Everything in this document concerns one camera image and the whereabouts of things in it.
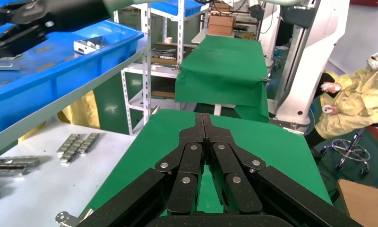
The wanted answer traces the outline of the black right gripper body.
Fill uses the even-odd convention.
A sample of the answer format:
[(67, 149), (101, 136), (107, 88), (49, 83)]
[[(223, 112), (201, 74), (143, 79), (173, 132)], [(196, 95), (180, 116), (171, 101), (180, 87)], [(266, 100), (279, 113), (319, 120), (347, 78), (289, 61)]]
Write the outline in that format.
[(110, 18), (101, 0), (47, 0), (45, 26), (52, 32), (74, 32)]

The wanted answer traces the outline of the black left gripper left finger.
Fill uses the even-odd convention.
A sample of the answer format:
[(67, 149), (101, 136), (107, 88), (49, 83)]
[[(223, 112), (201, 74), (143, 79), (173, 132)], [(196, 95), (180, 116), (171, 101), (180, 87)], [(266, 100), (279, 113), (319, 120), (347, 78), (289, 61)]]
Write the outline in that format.
[(191, 215), (197, 210), (204, 172), (206, 136), (203, 115), (195, 115), (195, 125), (179, 132), (178, 145), (155, 165), (167, 177), (169, 215)]

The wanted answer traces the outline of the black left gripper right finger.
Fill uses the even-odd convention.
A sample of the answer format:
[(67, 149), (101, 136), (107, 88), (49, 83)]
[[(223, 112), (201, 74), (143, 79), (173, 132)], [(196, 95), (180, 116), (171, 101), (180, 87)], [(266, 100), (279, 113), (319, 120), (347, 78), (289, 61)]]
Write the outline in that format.
[(252, 184), (266, 167), (265, 161), (237, 145), (229, 129), (214, 126), (208, 113), (204, 131), (206, 164), (224, 211), (259, 214), (262, 203)]

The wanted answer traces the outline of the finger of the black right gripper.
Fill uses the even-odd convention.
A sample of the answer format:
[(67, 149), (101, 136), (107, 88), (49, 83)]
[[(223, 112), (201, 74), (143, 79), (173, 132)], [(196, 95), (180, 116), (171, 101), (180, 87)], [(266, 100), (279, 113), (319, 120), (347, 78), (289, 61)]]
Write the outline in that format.
[(16, 57), (46, 40), (39, 26), (12, 26), (0, 34), (0, 59)]
[(44, 18), (47, 3), (46, 0), (21, 0), (3, 4), (0, 6), (0, 26), (11, 23), (48, 28), (48, 20)]

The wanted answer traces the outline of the person right hand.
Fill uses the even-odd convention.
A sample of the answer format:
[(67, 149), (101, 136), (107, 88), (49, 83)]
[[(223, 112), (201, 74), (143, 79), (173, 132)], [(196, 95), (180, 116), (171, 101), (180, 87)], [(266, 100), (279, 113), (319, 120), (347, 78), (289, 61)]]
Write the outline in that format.
[(336, 93), (341, 90), (341, 85), (337, 83), (325, 82), (320, 86), (321, 90), (328, 93)]

